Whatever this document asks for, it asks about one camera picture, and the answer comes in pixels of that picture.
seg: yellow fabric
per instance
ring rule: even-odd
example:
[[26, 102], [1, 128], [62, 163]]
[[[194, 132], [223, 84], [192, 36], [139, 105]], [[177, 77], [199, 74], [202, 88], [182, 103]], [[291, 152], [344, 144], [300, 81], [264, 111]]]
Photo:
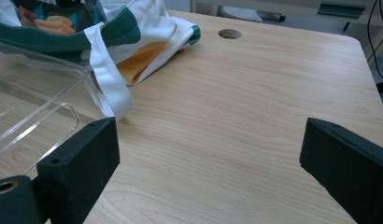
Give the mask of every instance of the yellow fabric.
[[153, 42], [139, 49], [129, 59], [118, 63], [117, 67], [121, 75], [130, 84], [135, 84], [143, 70], [159, 55], [166, 42]]

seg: tote bag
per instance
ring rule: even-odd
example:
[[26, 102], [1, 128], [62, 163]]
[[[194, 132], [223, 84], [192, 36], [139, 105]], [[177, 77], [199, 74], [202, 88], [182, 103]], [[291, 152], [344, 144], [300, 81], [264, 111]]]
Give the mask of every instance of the tote bag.
[[196, 24], [170, 17], [163, 0], [124, 0], [111, 9], [101, 4], [105, 23], [56, 35], [21, 26], [15, 7], [0, 0], [0, 42], [86, 66], [106, 98], [104, 114], [121, 119], [133, 104], [127, 85], [144, 80], [201, 33]]

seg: food image on package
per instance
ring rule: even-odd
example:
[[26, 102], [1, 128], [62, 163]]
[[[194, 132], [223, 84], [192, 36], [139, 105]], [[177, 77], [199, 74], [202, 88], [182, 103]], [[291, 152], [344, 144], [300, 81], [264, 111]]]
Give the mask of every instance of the food image on package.
[[71, 35], [106, 21], [98, 0], [11, 0], [22, 26]]

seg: gray floor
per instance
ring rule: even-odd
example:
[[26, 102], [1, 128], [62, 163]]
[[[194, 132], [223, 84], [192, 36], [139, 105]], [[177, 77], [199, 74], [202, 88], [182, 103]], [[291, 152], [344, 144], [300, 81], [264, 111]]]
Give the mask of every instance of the gray floor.
[[[283, 22], [279, 22], [278, 16], [272, 16], [263, 12], [261, 12], [259, 15], [262, 17], [263, 23], [267, 24], [305, 29], [334, 35], [345, 34], [343, 29], [346, 23], [341, 21], [330, 21], [315, 18], [307, 18], [302, 16], [286, 15], [286, 20]], [[377, 63], [380, 73], [383, 76], [383, 50], [377, 55]], [[383, 78], [381, 78], [378, 75], [375, 63], [370, 64], [370, 69], [372, 71], [372, 75], [374, 77], [375, 82], [382, 82]]]

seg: white strap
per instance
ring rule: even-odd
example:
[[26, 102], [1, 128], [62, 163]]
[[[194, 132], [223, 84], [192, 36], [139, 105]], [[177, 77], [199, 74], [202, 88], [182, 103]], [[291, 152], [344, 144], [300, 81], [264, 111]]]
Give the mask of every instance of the white strap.
[[109, 113], [109, 116], [114, 116], [116, 120], [119, 120], [133, 107], [133, 98], [128, 91], [124, 78], [107, 52], [104, 40], [101, 37], [103, 26], [104, 23], [100, 22], [85, 29], [84, 34], [92, 44], [90, 65], [95, 73], [96, 81], [110, 106], [112, 115]]

